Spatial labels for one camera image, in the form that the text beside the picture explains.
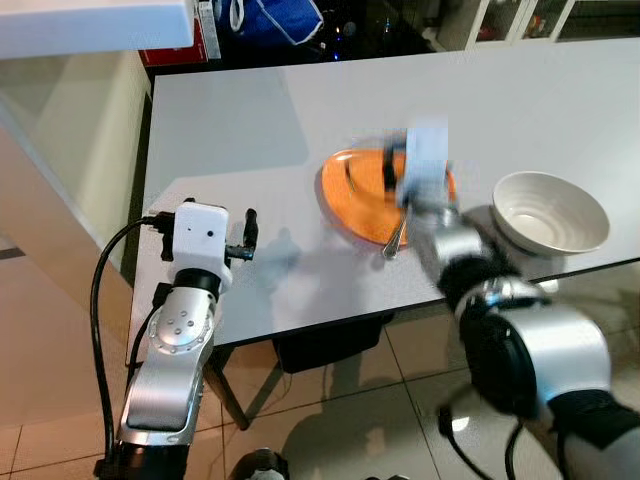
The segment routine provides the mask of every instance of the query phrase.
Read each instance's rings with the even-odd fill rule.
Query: white cabinet
[[[557,39],[575,0],[469,0],[452,3],[437,35],[446,50]]]

